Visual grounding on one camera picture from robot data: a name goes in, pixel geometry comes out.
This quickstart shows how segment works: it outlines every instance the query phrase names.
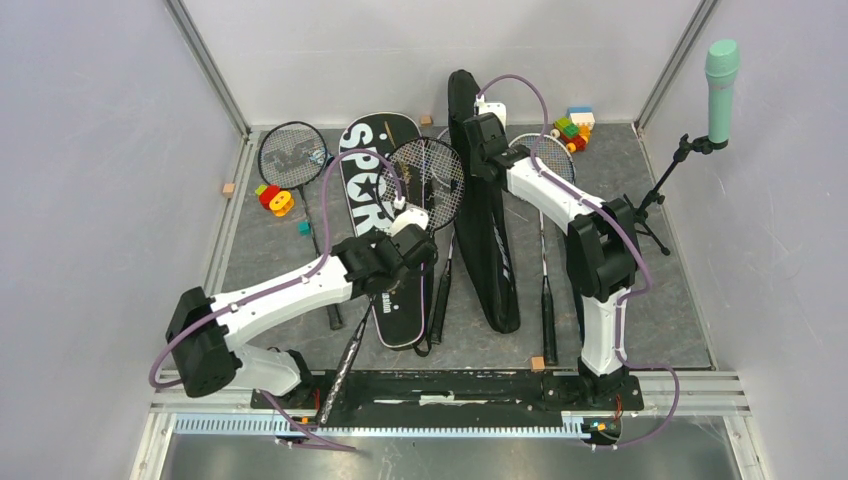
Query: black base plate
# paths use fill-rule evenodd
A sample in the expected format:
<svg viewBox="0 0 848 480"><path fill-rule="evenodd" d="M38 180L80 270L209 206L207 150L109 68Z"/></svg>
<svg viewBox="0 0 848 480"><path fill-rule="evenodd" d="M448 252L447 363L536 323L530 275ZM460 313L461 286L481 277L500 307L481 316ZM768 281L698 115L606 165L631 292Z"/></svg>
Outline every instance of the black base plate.
<svg viewBox="0 0 848 480"><path fill-rule="evenodd" d="M313 389L322 401L335 374L313 372ZM348 374L327 426L554 427L562 425L563 410L614 411L616 394L625 411L645 408L636 377L627 376L622 388L591 402L581 395L582 384L577 374L529 370L355 370ZM315 408L314 396L297 405L285 397L279 401L283 408ZM256 392L250 406L272 408Z"/></svg>

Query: cable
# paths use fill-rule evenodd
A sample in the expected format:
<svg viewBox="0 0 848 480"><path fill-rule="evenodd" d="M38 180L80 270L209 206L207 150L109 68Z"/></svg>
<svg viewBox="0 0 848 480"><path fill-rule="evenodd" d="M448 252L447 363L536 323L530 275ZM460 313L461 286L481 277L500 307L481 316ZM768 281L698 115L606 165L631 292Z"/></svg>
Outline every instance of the cable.
<svg viewBox="0 0 848 480"><path fill-rule="evenodd" d="M277 399L274 398L274 396L271 395L270 392L268 392L266 390L260 390L260 392L262 392L262 396L265 397L265 400L267 400L268 403L270 403L271 406L274 407L274 410L276 410L277 413L282 415L283 418L285 418L286 421L289 422L289 425L291 425L292 428L294 428L298 432L306 435L306 438L309 438L310 440L315 440L316 442L323 443L323 445L307 445L307 444L302 444L302 443L301 444L292 443L291 444L292 447L294 447L294 448L312 448L312 449L319 449L319 450L336 450L336 451L341 451L341 452L356 451L356 448L351 447L350 445L342 445L341 443L336 443L336 442L333 442L331 440L327 440L324 437L319 437L318 435L315 435L314 433L310 432L308 429L302 427L298 422L295 422L294 419L291 418L289 416L289 414L286 413L285 410L283 410L283 407L280 406L280 404L277 402Z"/></svg>
<svg viewBox="0 0 848 480"><path fill-rule="evenodd" d="M243 306L247 305L248 303L250 303L254 300L258 300L258 299L265 297L267 295L271 295L272 293L276 293L276 292L279 292L279 291L284 290L286 288L289 288L293 285L297 285L298 283L302 283L303 278L310 278L313 275L315 275L316 273L318 273L319 270L321 270L321 268L324 266L324 264L327 263L327 259L330 258L330 242L331 242L331 239L332 239L332 235L330 233L330 217L329 217L329 215L327 215L327 191L328 191L327 187L329 185L328 180L330 179L329 174L332 172L333 168L336 168L341 163L341 161L343 159L345 159L347 156L355 154L355 153L373 156L373 157L377 158L380 161L380 163L383 164L383 166L388 168L389 172L392 174L392 179L395 182L395 188L397 189L396 190L397 199L398 200L401 199L401 196L400 196L401 195L401 193L400 193L401 192L400 179L397 176L397 173L395 172L394 167L392 167L392 164L389 163L388 160L383 158L382 155L377 154L375 152L372 152L370 150L366 150L364 148L354 148L354 149L348 150L345 153L334 158L333 161L330 162L330 165L327 166L327 172L326 172L327 174L324 175L324 181L321 184L321 213L324 214L323 215L324 216L324 218L323 218L323 223L324 223L324 251L321 254L321 257L319 257L318 263L315 264L315 266L312 268L312 270L309 270L308 272L306 272L303 275L303 277L293 278L293 279L291 279L287 282L283 282L283 283L276 285L274 287L266 288L265 290L262 290L260 292L256 292L253 295L248 295L247 297L244 297L241 300L233 302L232 304L227 305L226 307L220 308L220 309L204 316L203 318L201 318L197 322L191 324L188 328L186 328L185 330L180 332L179 335L174 337L167 345L165 345L165 348L163 348L162 351L159 352L159 355L157 355L156 359L153 361L153 365L151 366L150 372L147 376L147 381L150 383L150 386L152 386L153 388L170 388L170 387L173 387L173 386L176 386L176 385L179 385L180 383L182 383L182 379L176 379L176 380L172 380L170 382L165 382L165 383L159 382L159 380L157 379L157 376L158 376L157 374L159 373L159 368L162 366L162 362L165 361L165 357L167 357L174 350L174 348L177 345L180 344L180 342L185 340L186 337L188 337L189 335L196 332L198 329L200 329L201 327L203 327L207 323L211 322L212 320L215 320L216 318L220 317L221 315L223 315L227 312L234 311L235 309L237 309L239 307L243 307Z"/></svg>
<svg viewBox="0 0 848 480"><path fill-rule="evenodd" d="M621 333L622 333L622 323L623 323L623 320L622 320L622 305L624 305L624 302L626 300L629 300L630 298L633 298L633 297L636 297L636 296L639 296L639 295L644 295L644 294L648 293L648 291L651 290L651 287L654 286L654 279L653 279L653 277L651 277L651 272L648 269L648 265L645 264L645 259L643 259L642 255L639 253L639 249L636 247L636 245L633 243L633 241L630 239L630 237L627 235L627 233L624 231L624 229L621 228L621 225L619 225L618 222L616 222L615 219L612 218L612 216L610 216L607 212L605 212L600 207L600 205L595 205L595 203L592 202L591 200L589 200L588 198L584 198L582 195L580 195L579 192L577 192L576 190L574 190L573 188L568 186L568 184L565 181L563 181L561 178L559 178L558 176L552 175L552 174L548 173L547 171L542 170L542 168L539 165L539 162L536 158L536 150L539 147L539 143L541 143L542 138L544 138L545 133L548 131L548 107L545 104L545 99L542 98L542 94L539 92L539 89L537 89L535 85L530 83L529 80L527 80L526 78L524 78L520 75L506 74L506 75L501 75L499 77L496 77L496 78L492 79L491 81L489 81L489 83L487 83L483 88L480 89L480 93L477 94L477 98L480 99L483 96L483 94L486 93L486 90L488 90L489 87L491 87L495 83L497 83L501 80L505 80L505 79L518 80L519 82L527 85L527 87L529 87L530 90L532 90L533 93L536 94L536 98L539 99L539 104L542 107L542 118L543 118L542 132L539 134L539 137L536 138L536 141L533 142L533 146L530 148L530 162L532 163L533 168L539 173L539 175L546 178L548 181L550 181L554 185L558 186L565 193L567 193L572 198L577 200L578 203L581 203L581 204L588 206L595 213L600 215L601 218L603 218L604 221L607 222L607 224L609 224L609 226L612 227L613 230L615 230L615 233L618 234L619 238L621 238L621 240L624 242L624 245L627 247L627 250L633 256L633 259L636 260L636 264L639 266L639 270L642 271L642 276L645 278L645 287L644 288L641 288L639 290L632 290L632 291L622 295L615 304L615 356L618 359L618 361L621 362L622 365L624 365L625 367L630 368L632 370L661 369L661 370L667 371L669 374L671 374L671 378L674 380L674 400L671 402L671 408L668 411L668 415L665 417L665 419L663 420L663 423L660 424L659 427L657 427L651 433L648 433L648 434L646 434L642 437L639 437L639 438L624 442L620 445L617 445L616 448L622 448L622 447L627 447L627 446L642 443L645 440L653 438L654 436L656 436L657 434L659 434L660 432L662 432L663 430L665 430L668 427L669 423L671 423L671 418L674 416L674 412L677 410L677 403L680 400L680 379L677 377L677 372L675 372L674 369L670 365L665 365L665 364L661 364L661 363L647 364L647 365L634 365L634 364L628 362L627 359L624 358L624 356L621 354L621 349L622 349ZM599 445L598 448L612 449L613 447Z"/></svg>

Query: microphone stand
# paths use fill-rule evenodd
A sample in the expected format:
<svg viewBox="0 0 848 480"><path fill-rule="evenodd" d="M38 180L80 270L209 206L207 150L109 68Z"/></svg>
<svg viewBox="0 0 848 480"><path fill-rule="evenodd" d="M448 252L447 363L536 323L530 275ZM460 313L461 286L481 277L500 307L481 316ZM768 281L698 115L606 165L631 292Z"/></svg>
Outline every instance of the microphone stand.
<svg viewBox="0 0 848 480"><path fill-rule="evenodd" d="M639 204L639 207L636 208L633 206L633 202L627 198L627 195L624 195L624 201L630 205L630 210L633 211L633 222L636 225L640 225L644 230L636 230L636 233L646 235L651 237L654 242L656 242L657 246L660 247L660 251L663 255L671 255L671 250L668 249L665 245L663 245L662 241L657 237L651 227L648 226L648 207L652 204L656 203L657 205L662 205L665 201L665 195L660 194L660 188L662 188L663 184L668 177L671 175L671 172L674 171L674 168L677 165L683 163L686 160L686 157L689 156L691 152L697 152L702 155L709 155L713 153L713 150L721 150L722 148L727 146L727 140L721 143L715 143L710 141L708 136L698 137L693 140L691 143L689 142L689 134L685 134L680 137L680 143L678 144L677 150L674 152L672 156L673 161L671 165L668 166L663 176L660 177L660 180L654 185L648 193L645 194L645 198L642 199L642 203Z"/></svg>

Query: badminton racket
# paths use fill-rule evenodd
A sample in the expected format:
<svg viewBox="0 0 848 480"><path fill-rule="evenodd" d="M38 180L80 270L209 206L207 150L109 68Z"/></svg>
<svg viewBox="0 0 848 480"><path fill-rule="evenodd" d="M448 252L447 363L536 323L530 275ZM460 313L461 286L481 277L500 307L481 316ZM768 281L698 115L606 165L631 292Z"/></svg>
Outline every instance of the badminton racket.
<svg viewBox="0 0 848 480"><path fill-rule="evenodd" d="M450 129L445 128L439 134L439 140L450 145ZM445 313L448 308L448 297L450 296L451 287L451 271L453 268L453 242L456 237L456 230L451 232L450 246L448 247L448 259L445 262L442 276L439 278L439 287L436 290L436 302L433 305L433 315L430 319L430 341L434 345L442 343L442 331L445 325Z"/></svg>
<svg viewBox="0 0 848 480"><path fill-rule="evenodd" d="M539 137L538 133L528 133L510 142L510 146L524 145L528 148ZM565 146L555 138L545 135L536 150L539 160L554 173L570 183L574 183L574 165L571 154ZM551 293L551 283L548 279L548 252L545 247L545 216L539 212L539 238L542 249L542 356L546 366L559 364L556 342L556 315L554 313L554 297Z"/></svg>
<svg viewBox="0 0 848 480"><path fill-rule="evenodd" d="M259 146L259 176L262 180L283 190L295 188L300 194L316 255L321 255L321 251L315 238L303 187L321 174L330 159L330 151L327 150L324 137L315 127L304 122L288 122L274 127ZM344 327L338 305L328 305L327 316L331 330Z"/></svg>
<svg viewBox="0 0 848 480"><path fill-rule="evenodd" d="M426 230L431 236L456 218L465 192L465 178L459 154L450 145L434 138L414 138L398 146L388 160L400 176L400 188L407 203L427 212ZM376 187L371 192L378 197L378 203L390 205L396 198L397 187L390 175L387 169L380 169ZM333 404L347 381L362 344L368 313L373 309L372 298L365 317L354 331L339 362L333 386L319 413L318 423L321 425L329 420Z"/></svg>

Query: white wall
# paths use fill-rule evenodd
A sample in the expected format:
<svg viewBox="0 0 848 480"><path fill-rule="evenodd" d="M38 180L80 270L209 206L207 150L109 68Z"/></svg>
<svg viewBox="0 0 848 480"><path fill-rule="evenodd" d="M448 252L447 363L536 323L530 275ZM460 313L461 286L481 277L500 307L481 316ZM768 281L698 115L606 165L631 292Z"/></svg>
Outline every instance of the white wall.
<svg viewBox="0 0 848 480"><path fill-rule="evenodd" d="M447 79L526 75L552 114L633 120L697 0L184 0L249 123L344 126L380 110L447 122ZM511 122L532 93L498 86Z"/></svg>
<svg viewBox="0 0 848 480"><path fill-rule="evenodd" d="M704 58L735 38L730 146L690 156L665 208L719 360L739 371L776 478L845 478L848 4L722 2L648 126L657 171L706 133Z"/></svg>
<svg viewBox="0 0 848 480"><path fill-rule="evenodd" d="M238 138L159 1L5 1L0 72L0 477L127 478Z"/></svg>

